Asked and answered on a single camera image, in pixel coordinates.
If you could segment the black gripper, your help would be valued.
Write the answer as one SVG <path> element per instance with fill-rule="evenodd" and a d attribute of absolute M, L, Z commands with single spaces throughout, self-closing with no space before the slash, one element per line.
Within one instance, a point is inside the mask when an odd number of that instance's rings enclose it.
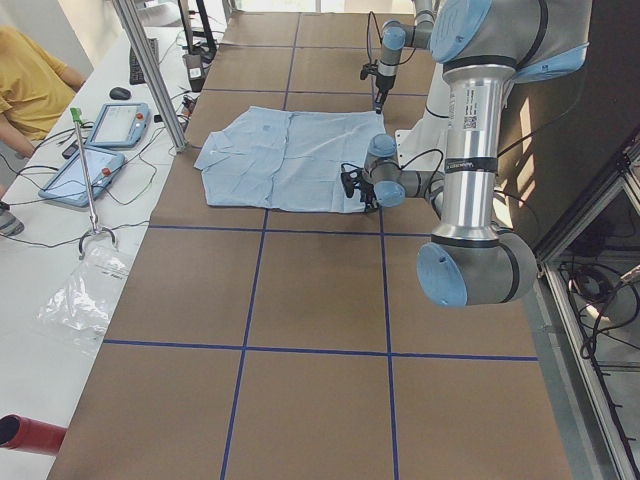
<path fill-rule="evenodd" d="M 364 213 L 369 214 L 378 210 L 378 203 L 376 200 L 373 186 L 369 183 L 360 183 L 360 200 L 364 204 Z"/>
<path fill-rule="evenodd" d="M 376 88 L 378 89 L 374 101 L 373 107 L 376 114 L 381 114 L 383 111 L 384 104 L 386 102 L 388 92 L 394 87 L 395 84 L 395 76 L 387 76 L 378 74 L 376 76 Z"/>

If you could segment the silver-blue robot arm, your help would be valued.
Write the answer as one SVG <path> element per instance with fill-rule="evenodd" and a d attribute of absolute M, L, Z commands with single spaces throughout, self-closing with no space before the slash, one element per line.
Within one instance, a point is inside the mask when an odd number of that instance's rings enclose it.
<path fill-rule="evenodd" d="M 532 287 L 537 263 L 530 247 L 492 219 L 501 113 L 516 84 L 580 69 L 586 58 L 588 1 L 418 1 L 415 20 L 391 20 L 381 55 L 362 67 L 374 77 L 376 109 L 393 88 L 406 48 L 428 50 L 444 84 L 445 146 L 440 162 L 413 171 L 398 159 L 395 140 L 374 136 L 364 164 L 341 174 L 347 196 L 367 210 L 408 198 L 431 204 L 439 222 L 417 257 L 425 295 L 443 307 L 499 304 Z"/>
<path fill-rule="evenodd" d="M 377 114 L 382 113 L 388 94 L 395 85 L 404 49 L 427 50 L 430 46 L 440 1 L 414 1 L 413 5 L 415 15 L 412 25 L 398 20 L 389 20 L 383 25 L 380 56 L 368 66 L 366 75 L 375 78 L 377 91 L 373 107 Z"/>

